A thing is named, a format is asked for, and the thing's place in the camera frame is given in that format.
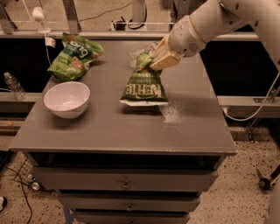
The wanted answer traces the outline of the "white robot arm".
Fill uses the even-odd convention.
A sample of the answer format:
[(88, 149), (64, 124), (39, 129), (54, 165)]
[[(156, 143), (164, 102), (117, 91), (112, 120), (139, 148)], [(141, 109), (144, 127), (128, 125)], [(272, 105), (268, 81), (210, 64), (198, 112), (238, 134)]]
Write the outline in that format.
[(280, 68), (280, 0), (207, 0), (182, 17), (150, 55), (150, 68), (176, 66), (204, 50), (214, 38), (249, 25), (276, 68)]

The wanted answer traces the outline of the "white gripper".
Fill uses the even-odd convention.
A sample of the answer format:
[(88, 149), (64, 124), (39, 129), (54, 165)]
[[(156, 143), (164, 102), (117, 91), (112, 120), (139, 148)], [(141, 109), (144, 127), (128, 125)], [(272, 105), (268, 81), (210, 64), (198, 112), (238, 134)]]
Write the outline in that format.
[[(168, 51), (168, 39), (171, 49), (174, 51)], [(182, 57), (192, 57), (205, 47), (206, 42), (196, 31), (191, 17), (184, 16), (172, 27), (169, 37), (162, 38), (156, 49), (150, 53), (152, 61), (149, 68), (159, 71), (174, 67)]]

